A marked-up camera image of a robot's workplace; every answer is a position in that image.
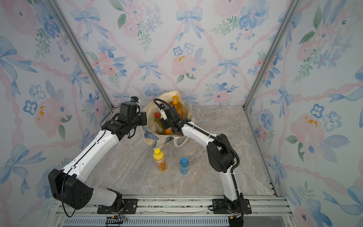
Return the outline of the small blue bottle front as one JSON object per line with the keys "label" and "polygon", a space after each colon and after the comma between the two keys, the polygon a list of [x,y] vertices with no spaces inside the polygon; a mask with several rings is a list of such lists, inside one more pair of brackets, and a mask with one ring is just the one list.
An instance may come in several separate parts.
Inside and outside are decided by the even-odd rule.
{"label": "small blue bottle front", "polygon": [[186,175],[189,172],[189,161],[186,157],[183,157],[180,161],[180,172],[182,175]]}

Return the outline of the orange pump soap bottle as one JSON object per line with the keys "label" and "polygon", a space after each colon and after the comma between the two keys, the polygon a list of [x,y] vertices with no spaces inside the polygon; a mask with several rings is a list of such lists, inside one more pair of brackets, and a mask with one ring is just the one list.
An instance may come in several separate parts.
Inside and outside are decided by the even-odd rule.
{"label": "orange pump soap bottle", "polygon": [[180,117],[183,117],[183,106],[182,104],[179,102],[179,98],[178,96],[173,96],[173,101],[171,102],[171,104],[176,108],[178,114],[180,115]]}

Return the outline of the cream canvas shopping bag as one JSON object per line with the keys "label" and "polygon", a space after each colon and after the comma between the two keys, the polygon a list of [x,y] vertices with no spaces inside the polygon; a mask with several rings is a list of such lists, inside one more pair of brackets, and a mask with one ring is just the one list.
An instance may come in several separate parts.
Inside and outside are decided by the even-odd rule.
{"label": "cream canvas shopping bag", "polygon": [[[189,106],[183,99],[179,91],[171,91],[164,93],[158,96],[159,99],[166,101],[167,103],[171,103],[173,101],[173,96],[178,96],[179,102],[183,106],[183,118],[188,118],[194,121],[194,117],[192,114],[192,108]],[[149,145],[152,149],[162,149],[168,142],[173,141],[175,147],[183,146],[188,139],[181,134],[174,134],[172,135],[159,135],[156,133],[156,127],[154,122],[154,113],[159,111],[158,106],[151,101],[148,105],[146,105],[143,109],[143,112],[147,114],[147,125],[142,126],[142,133],[144,135],[144,142]]]}

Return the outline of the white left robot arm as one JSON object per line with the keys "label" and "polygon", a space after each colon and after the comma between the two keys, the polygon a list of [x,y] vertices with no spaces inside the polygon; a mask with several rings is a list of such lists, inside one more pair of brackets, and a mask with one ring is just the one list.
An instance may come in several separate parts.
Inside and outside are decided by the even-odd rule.
{"label": "white left robot arm", "polygon": [[96,189],[86,185],[86,180],[102,157],[123,137],[131,138],[138,126],[147,124],[147,115],[141,112],[124,121],[116,114],[102,127],[93,141],[63,169],[52,170],[48,175],[53,198],[63,205],[80,210],[85,206],[103,206],[117,213],[125,207],[123,195],[112,189]]}

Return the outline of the green soap bottle red cap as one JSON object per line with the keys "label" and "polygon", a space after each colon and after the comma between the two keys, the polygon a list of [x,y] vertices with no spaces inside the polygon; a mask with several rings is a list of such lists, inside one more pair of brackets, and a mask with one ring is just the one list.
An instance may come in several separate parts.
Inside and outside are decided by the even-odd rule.
{"label": "green soap bottle red cap", "polygon": [[166,135],[165,129],[163,128],[161,124],[161,115],[158,112],[154,113],[154,122],[156,127],[156,133],[159,135]]}

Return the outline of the orange bottle yellow cap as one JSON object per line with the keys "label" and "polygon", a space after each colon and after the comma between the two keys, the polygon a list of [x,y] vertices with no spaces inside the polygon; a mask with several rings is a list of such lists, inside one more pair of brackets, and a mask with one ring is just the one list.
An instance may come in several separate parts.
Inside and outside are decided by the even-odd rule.
{"label": "orange bottle yellow cap", "polygon": [[165,129],[165,134],[166,135],[172,135],[172,133],[173,133],[173,130],[172,130],[171,127],[169,127],[168,129]]}
{"label": "orange bottle yellow cap", "polygon": [[166,171],[167,166],[166,166],[166,161],[165,161],[165,156],[162,150],[156,148],[154,150],[154,154],[153,154],[153,158],[157,164],[158,169],[161,172]]}

